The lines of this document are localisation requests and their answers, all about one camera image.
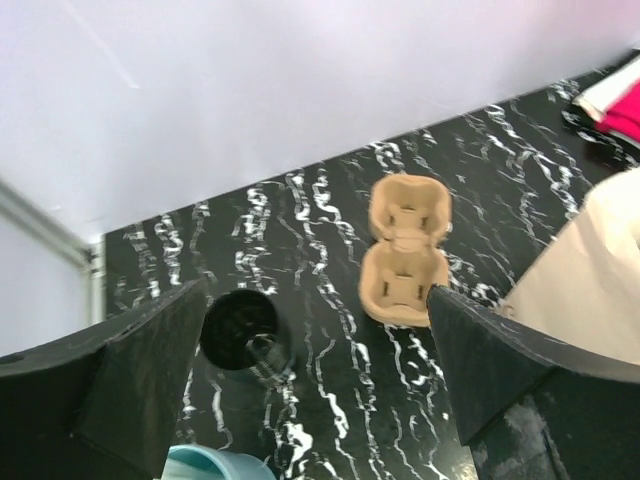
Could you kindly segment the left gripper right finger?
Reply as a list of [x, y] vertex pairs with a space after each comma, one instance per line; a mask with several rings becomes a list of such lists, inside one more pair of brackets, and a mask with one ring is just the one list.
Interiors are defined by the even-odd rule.
[[503, 317], [444, 286], [428, 292], [431, 332], [460, 440], [478, 440], [526, 395], [551, 396], [561, 428], [639, 443], [639, 368]]

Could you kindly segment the beige paper takeout bag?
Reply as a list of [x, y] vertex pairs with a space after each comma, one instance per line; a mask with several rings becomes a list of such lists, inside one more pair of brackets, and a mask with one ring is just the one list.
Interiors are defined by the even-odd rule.
[[639, 170], [598, 183], [511, 289], [502, 315], [565, 343], [639, 361]]

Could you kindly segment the black coffee cup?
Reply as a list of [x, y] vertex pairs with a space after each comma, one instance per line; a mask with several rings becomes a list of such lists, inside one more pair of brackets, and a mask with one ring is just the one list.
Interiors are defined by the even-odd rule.
[[288, 322], [258, 291], [239, 289], [215, 300], [204, 317], [199, 345], [209, 363], [234, 381], [271, 388], [294, 372]]

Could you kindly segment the lower brown pulp cup carrier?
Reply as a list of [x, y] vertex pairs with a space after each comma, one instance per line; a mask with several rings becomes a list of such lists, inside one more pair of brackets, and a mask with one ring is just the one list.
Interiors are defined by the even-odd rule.
[[451, 194], [434, 178], [391, 174], [373, 185], [368, 220], [374, 243], [362, 259], [358, 287], [369, 317], [384, 324], [431, 326], [429, 289], [450, 284], [439, 245], [451, 217]]

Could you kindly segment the red cloth napkin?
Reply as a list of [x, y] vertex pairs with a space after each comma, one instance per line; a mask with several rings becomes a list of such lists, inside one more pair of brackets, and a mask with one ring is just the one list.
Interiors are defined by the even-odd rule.
[[639, 147], [639, 83], [606, 111], [596, 129]]

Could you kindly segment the aluminium frame rail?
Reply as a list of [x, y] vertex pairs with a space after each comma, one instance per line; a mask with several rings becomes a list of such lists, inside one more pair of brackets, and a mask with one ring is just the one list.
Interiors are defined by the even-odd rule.
[[106, 249], [104, 237], [87, 243], [1, 179], [1, 215], [46, 246], [80, 274], [86, 290], [87, 323], [105, 316]]

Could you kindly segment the light blue holder cup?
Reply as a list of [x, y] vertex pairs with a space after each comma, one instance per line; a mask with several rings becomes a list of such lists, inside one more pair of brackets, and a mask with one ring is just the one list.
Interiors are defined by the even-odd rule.
[[200, 445], [171, 446], [161, 480], [275, 480], [267, 464], [252, 455]]

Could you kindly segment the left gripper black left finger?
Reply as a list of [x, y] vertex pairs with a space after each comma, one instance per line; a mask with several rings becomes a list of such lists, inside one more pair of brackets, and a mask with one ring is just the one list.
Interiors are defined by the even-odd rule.
[[157, 478], [164, 468], [206, 310], [202, 282], [185, 283], [134, 313], [111, 337], [74, 423], [87, 448], [81, 478]]

